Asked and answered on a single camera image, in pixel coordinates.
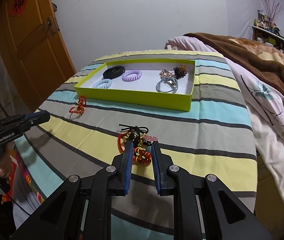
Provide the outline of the person's left hand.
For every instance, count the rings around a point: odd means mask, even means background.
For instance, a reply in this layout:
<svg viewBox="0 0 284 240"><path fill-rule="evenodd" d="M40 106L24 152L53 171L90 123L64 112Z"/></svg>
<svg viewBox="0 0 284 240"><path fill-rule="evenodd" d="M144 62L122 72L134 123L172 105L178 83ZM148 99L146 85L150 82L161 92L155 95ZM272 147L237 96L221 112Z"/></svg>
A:
<svg viewBox="0 0 284 240"><path fill-rule="evenodd" d="M2 157L0 158L0 177L8 178L12 173L12 160L9 153L9 146L5 146Z"/></svg>

